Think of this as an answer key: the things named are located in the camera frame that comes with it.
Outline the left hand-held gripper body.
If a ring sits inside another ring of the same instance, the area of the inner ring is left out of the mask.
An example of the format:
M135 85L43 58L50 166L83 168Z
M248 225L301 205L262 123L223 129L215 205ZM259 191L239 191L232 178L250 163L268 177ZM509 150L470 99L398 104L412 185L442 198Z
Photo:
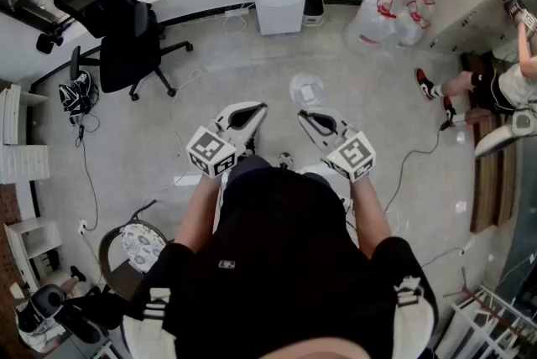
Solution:
M211 179L221 176L238 163L253 135L253 124L231 124L227 119L212 120L199 127L186 146L191 163Z

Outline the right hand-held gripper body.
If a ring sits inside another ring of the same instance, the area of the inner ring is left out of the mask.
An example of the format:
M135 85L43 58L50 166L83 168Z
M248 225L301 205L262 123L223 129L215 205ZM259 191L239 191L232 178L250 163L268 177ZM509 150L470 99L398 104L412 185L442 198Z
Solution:
M363 131L347 126L336 136L321 161L355 183L374 167L375 151Z

